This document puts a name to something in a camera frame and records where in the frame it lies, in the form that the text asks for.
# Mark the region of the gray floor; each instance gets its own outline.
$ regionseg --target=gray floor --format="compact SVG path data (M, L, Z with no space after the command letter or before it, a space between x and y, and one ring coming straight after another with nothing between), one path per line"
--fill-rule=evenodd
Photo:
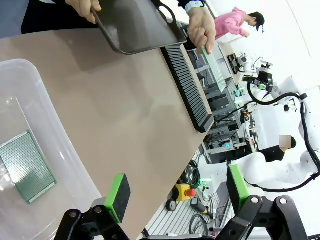
M21 34L29 0L0 0L0 39Z

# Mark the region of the clear plastic bin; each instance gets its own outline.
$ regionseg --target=clear plastic bin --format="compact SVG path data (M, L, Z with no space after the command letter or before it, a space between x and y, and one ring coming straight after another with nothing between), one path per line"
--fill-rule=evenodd
M36 67L0 62L0 144L30 130L57 184L31 204L0 160L0 239L52 240L69 209L86 212L101 195L62 126Z

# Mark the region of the workbench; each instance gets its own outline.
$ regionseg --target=workbench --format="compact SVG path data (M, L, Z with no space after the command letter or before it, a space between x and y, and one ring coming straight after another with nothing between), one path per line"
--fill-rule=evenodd
M0 61L11 59L28 60L37 68L102 196L115 174L126 173L131 197L121 226L135 239L206 135L195 130L160 49L122 55L112 51L99 29L73 29L0 39Z

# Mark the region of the black shirt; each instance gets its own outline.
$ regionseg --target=black shirt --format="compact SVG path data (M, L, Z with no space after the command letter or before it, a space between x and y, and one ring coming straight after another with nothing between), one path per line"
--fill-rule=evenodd
M284 158L285 153L281 151L280 146L273 146L263 150L259 150L265 156L265 161L267 163L271 163L273 161L282 161Z

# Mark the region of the screw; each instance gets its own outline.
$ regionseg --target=screw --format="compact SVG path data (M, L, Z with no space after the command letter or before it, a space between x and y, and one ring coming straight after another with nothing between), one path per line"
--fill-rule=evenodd
M257 203L259 202L259 199L256 198L256 197L253 197L253 198L251 198L251 202L252 202L253 204L257 204Z
M75 218L77 216L77 213L75 211L72 211L69 215L70 217Z
M287 204L287 200L284 199L284 198L281 198L281 199L280 199L280 203L281 203L282 205L285 205L285 204Z
M96 214L99 214L102 212L102 209L101 209L101 207L98 206L94 211Z

